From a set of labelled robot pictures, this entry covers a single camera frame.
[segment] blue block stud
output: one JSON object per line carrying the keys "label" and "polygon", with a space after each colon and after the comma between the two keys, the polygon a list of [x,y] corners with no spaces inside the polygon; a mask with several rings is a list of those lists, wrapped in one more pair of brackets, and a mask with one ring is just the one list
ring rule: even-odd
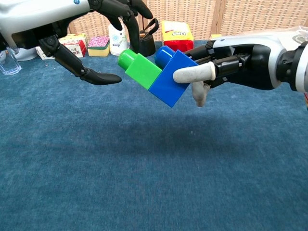
{"label": "blue block stud", "polygon": [[181,51],[174,52],[167,46],[163,46],[157,51],[155,63],[162,69],[162,72],[149,91],[164,103],[173,107],[189,86],[189,83],[175,82],[173,73],[178,69],[197,66],[198,64]]}

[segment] sponge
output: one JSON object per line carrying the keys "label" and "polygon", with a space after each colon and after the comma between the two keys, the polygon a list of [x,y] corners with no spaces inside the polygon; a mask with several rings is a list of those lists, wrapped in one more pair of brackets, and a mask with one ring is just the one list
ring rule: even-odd
{"label": "sponge", "polygon": [[95,36],[93,37],[88,46],[89,56],[102,56],[105,57],[109,54],[110,43],[108,36]]}

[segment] black object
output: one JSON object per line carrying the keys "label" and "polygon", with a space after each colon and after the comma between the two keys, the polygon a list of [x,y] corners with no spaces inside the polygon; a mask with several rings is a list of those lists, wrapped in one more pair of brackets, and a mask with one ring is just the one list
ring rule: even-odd
{"label": "black object", "polygon": [[296,50],[287,51],[282,54],[278,61],[276,70],[277,79],[281,82],[289,83],[293,91],[297,91],[295,86],[297,66],[307,45],[308,42],[303,42]]}
{"label": "black object", "polygon": [[140,49],[139,26],[136,20],[138,12],[147,19],[153,15],[142,0],[88,0],[90,8],[106,16],[117,30],[122,30],[119,17],[128,29],[131,49],[138,53]]}
{"label": "black object", "polygon": [[6,43],[4,37],[0,33],[0,51],[5,50],[9,45]]}
{"label": "black object", "polygon": [[[149,31],[145,32],[149,27],[155,26]],[[159,23],[156,18],[151,20],[151,22],[146,26],[146,28],[143,28],[142,31],[140,31],[140,51],[139,53],[142,54],[143,56],[151,56],[155,54],[156,52],[156,47],[155,47],[155,42],[153,38],[153,33],[155,33],[159,28]]]}
{"label": "black object", "polygon": [[68,25],[75,19],[86,15],[87,13],[79,14],[74,17],[66,18],[52,24],[32,28],[30,30],[21,31],[12,34],[12,38],[18,48],[31,49],[39,46],[39,40],[56,35],[57,38],[67,36]]}
{"label": "black object", "polygon": [[81,60],[66,46],[62,45],[55,35],[40,39],[39,44],[47,57],[54,57],[56,62],[72,72],[76,77],[80,77],[81,80],[93,85],[107,85],[122,81],[117,75],[101,74],[84,67]]}
{"label": "black object", "polygon": [[236,83],[260,90],[272,90],[270,80],[270,48],[258,44],[241,44],[232,47],[213,48],[215,41],[209,41],[185,54],[203,64],[212,61],[218,76],[215,80],[204,81],[211,88],[225,82]]}

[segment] snack box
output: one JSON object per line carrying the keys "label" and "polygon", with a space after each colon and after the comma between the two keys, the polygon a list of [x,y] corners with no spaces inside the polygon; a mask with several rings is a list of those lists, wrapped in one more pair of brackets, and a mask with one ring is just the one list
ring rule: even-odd
{"label": "snack box", "polygon": [[[68,34],[63,38],[60,38],[59,42],[65,45],[78,58],[82,58],[85,56],[89,45],[87,36],[84,33]],[[36,50],[41,59],[54,59],[53,57],[47,57],[39,46],[36,47]]]}
{"label": "snack box", "polygon": [[187,23],[162,21],[162,43],[172,50],[185,52],[194,48],[194,38]]}

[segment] clear glass cup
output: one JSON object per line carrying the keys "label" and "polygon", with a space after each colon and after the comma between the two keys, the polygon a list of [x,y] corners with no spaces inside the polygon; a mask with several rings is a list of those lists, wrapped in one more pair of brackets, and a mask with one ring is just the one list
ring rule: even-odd
{"label": "clear glass cup", "polygon": [[14,56],[14,51],[7,48],[0,52],[0,71],[4,75],[14,75],[20,72],[21,66]]}

